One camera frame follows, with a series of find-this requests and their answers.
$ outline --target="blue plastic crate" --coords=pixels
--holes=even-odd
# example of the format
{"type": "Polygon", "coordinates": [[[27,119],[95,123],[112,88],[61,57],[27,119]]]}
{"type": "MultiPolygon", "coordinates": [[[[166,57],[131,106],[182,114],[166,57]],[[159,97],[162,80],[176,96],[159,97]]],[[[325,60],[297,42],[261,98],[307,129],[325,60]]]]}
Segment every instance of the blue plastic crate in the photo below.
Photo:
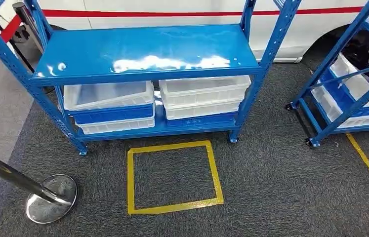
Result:
{"type": "MultiPolygon", "coordinates": [[[[321,77],[321,82],[325,82],[331,79],[336,78],[337,76],[331,71],[331,69],[327,69],[326,72],[321,77]]],[[[324,84],[324,87],[331,94],[331,96],[336,101],[337,105],[340,107],[342,111],[346,111],[353,105],[355,99],[350,94],[349,88],[346,87],[345,84],[341,84],[341,80],[336,80],[332,82],[328,82],[324,84]]],[[[354,113],[351,117],[360,117],[369,115],[369,107],[362,107],[356,113],[354,113]]]]}
{"type": "Polygon", "coordinates": [[[224,122],[233,122],[238,112],[230,112],[216,115],[199,116],[192,118],[181,118],[174,120],[167,120],[167,126],[169,127],[181,127],[181,126],[195,126],[202,124],[216,124],[224,122]]]}
{"type": "Polygon", "coordinates": [[[74,117],[77,124],[147,118],[153,115],[153,103],[106,109],[67,111],[67,113],[74,117]]]}

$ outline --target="carpet floor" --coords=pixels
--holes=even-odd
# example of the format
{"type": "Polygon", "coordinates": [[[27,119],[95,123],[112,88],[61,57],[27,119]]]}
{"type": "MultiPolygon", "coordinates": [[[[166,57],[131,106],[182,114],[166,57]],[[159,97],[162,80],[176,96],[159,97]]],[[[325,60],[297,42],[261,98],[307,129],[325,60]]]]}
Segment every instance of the carpet floor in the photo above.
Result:
{"type": "MultiPolygon", "coordinates": [[[[305,60],[313,64],[315,57],[305,60]]],[[[344,134],[310,149],[295,115],[284,109],[311,76],[308,63],[273,65],[237,144],[224,132],[129,139],[90,143],[89,154],[79,157],[34,104],[9,163],[35,180],[70,175],[79,199],[60,221],[37,225],[24,214],[28,193],[1,181],[0,237],[369,236],[369,170],[356,150],[344,134]],[[224,204],[129,216],[127,151],[201,140],[212,143],[224,204]]],[[[358,137],[369,156],[369,132],[358,137]]],[[[134,160],[136,208],[215,195],[205,149],[134,160]]]]}

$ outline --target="blue shelf frame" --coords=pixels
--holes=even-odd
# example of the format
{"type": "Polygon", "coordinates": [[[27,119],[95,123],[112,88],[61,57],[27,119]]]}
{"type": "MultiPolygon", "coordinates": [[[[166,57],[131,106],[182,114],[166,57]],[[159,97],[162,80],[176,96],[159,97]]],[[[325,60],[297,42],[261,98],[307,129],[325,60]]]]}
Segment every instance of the blue shelf frame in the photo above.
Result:
{"type": "MultiPolygon", "coordinates": [[[[113,140],[113,139],[128,139],[150,136],[166,136],[178,135],[199,132],[216,132],[228,131],[230,142],[238,141],[238,134],[241,127],[247,118],[249,111],[255,102],[258,92],[263,85],[265,76],[270,69],[271,64],[276,56],[276,53],[282,44],[282,41],[287,33],[287,30],[296,14],[301,0],[276,0],[275,3],[280,10],[280,14],[276,21],[265,53],[261,62],[255,67],[238,68],[234,70],[223,69],[199,69],[192,70],[192,72],[182,72],[180,70],[171,71],[169,73],[147,73],[144,78],[142,74],[131,73],[123,75],[122,77],[114,77],[113,75],[99,75],[98,77],[67,77],[63,79],[48,78],[34,78],[29,73],[23,64],[7,47],[5,42],[0,37],[0,60],[8,67],[13,75],[25,87],[25,89],[33,96],[36,102],[49,115],[55,125],[66,135],[70,142],[78,149],[80,155],[86,155],[87,147],[85,142],[113,140]],[[165,125],[165,118],[163,117],[163,110],[160,109],[160,104],[157,106],[156,125],[153,128],[119,131],[110,133],[98,133],[85,135],[81,129],[75,131],[68,119],[67,111],[62,109],[59,111],[57,107],[50,101],[50,99],[43,93],[42,86],[53,85],[56,89],[58,97],[58,105],[63,108],[63,96],[60,86],[65,84],[84,84],[84,83],[102,83],[102,82],[120,82],[120,81],[137,81],[148,79],[183,79],[192,77],[217,77],[217,76],[235,76],[235,75],[250,75],[252,83],[246,93],[244,100],[240,103],[238,115],[234,121],[226,121],[216,124],[200,124],[195,126],[179,126],[168,127],[165,125]]],[[[251,29],[251,16],[255,6],[256,0],[246,0],[243,14],[240,21],[240,28],[246,38],[248,45],[248,38],[251,29]]],[[[25,4],[30,10],[36,27],[39,32],[41,43],[46,52],[48,41],[53,35],[53,31],[47,22],[39,4],[36,0],[25,0],[25,4]]]]}
{"type": "Polygon", "coordinates": [[[342,79],[350,78],[357,74],[363,74],[366,72],[369,72],[369,68],[360,70],[356,73],[348,74],[342,77],[335,77],[334,79],[330,79],[327,81],[322,81],[321,83],[317,83],[319,79],[323,78],[325,76],[325,73],[328,73],[330,71],[329,67],[331,64],[335,61],[338,54],[341,52],[343,47],[347,44],[347,42],[361,29],[367,29],[369,30],[369,21],[366,21],[369,17],[369,1],[365,4],[365,6],[362,8],[360,13],[357,15],[355,20],[350,24],[350,26],[347,28],[345,33],[341,36],[339,41],[336,43],[334,48],[330,51],[330,53],[327,55],[327,57],[324,59],[324,61],[321,63],[321,65],[317,68],[317,70],[313,73],[312,77],[306,82],[304,87],[301,89],[301,91],[296,95],[296,97],[291,101],[290,106],[292,109],[301,109],[305,112],[306,117],[311,122],[313,128],[315,129],[315,136],[309,138],[310,145],[313,147],[320,146],[320,142],[329,136],[330,134],[336,134],[336,133],[346,133],[346,132],[359,132],[359,131],[369,131],[369,125],[366,126],[357,126],[357,127],[349,127],[349,128],[338,128],[343,122],[345,122],[350,117],[354,117],[358,114],[358,111],[363,108],[365,104],[369,102],[369,91],[366,92],[361,98],[358,100],[355,100],[348,91],[347,88],[345,88],[345,85],[341,85],[340,90],[344,90],[344,93],[349,98],[346,98],[348,100],[352,100],[352,102],[349,104],[348,108],[343,109],[343,113],[336,118],[333,122],[331,122],[322,106],[315,100],[315,98],[311,94],[311,90],[318,86],[324,86],[326,83],[338,83],[341,82],[342,79]],[[325,128],[321,128],[312,114],[310,108],[305,103],[304,98],[305,97],[311,97],[313,103],[318,108],[318,111],[320,112],[321,116],[324,118],[326,122],[325,128]]]}

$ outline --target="stacked crates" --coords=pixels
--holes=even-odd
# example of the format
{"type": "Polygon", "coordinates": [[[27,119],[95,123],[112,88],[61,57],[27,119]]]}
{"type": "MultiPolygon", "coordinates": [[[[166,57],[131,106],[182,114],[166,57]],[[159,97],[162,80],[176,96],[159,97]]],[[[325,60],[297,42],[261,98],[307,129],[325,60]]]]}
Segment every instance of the stacked crates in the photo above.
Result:
{"type": "Polygon", "coordinates": [[[155,126],[150,81],[64,86],[64,109],[84,134],[155,126]]]}
{"type": "MultiPolygon", "coordinates": [[[[318,83],[326,82],[350,73],[357,72],[342,54],[323,74],[318,83]]],[[[369,77],[355,75],[347,79],[325,83],[311,90],[312,95],[322,107],[327,122],[332,122],[347,110],[356,100],[369,90],[369,77]]],[[[369,125],[369,102],[354,113],[338,128],[359,127],[369,125]]]]}
{"type": "Polygon", "coordinates": [[[249,76],[161,80],[160,91],[168,126],[233,120],[249,76]]]}

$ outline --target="white plastic crate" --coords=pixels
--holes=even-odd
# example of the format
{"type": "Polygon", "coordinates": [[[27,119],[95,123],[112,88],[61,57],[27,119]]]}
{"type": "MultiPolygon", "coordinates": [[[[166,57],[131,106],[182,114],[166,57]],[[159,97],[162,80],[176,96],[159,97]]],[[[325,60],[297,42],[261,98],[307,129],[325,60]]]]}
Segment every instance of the white plastic crate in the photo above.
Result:
{"type": "Polygon", "coordinates": [[[64,108],[70,111],[144,105],[153,101],[151,81],[64,86],[64,108]]]}
{"type": "Polygon", "coordinates": [[[320,103],[321,107],[324,109],[324,111],[327,114],[327,117],[332,122],[340,114],[343,113],[343,111],[338,106],[337,102],[334,100],[334,98],[331,96],[331,94],[327,91],[327,89],[324,86],[318,86],[311,90],[312,95],[314,98],[320,103]]]}
{"type": "Polygon", "coordinates": [[[240,102],[241,99],[237,99],[208,104],[193,104],[191,106],[174,106],[172,108],[168,108],[164,104],[164,107],[167,119],[172,120],[234,112],[238,110],[240,102]]]}
{"type": "Polygon", "coordinates": [[[155,103],[153,104],[153,115],[148,118],[134,118],[109,122],[95,122],[77,124],[82,128],[84,134],[104,133],[104,132],[116,132],[140,128],[148,128],[155,126],[155,103]]]}
{"type": "MultiPolygon", "coordinates": [[[[319,86],[311,90],[314,98],[320,103],[321,107],[324,109],[327,117],[332,122],[343,112],[337,105],[334,98],[323,86],[319,86]]],[[[356,127],[369,125],[369,115],[348,118],[344,123],[342,123],[338,128],[356,127]]]]}
{"type": "Polygon", "coordinates": [[[349,118],[344,123],[342,123],[338,128],[358,127],[365,125],[369,125],[369,115],[349,118]]]}
{"type": "MultiPolygon", "coordinates": [[[[349,73],[357,72],[358,70],[342,55],[339,54],[338,59],[330,67],[337,77],[344,76],[349,73]]],[[[344,84],[349,89],[350,94],[356,100],[360,99],[369,90],[369,78],[364,75],[355,75],[349,79],[344,79],[344,84]]]]}
{"type": "Polygon", "coordinates": [[[166,107],[243,100],[249,76],[160,80],[166,107]]]}

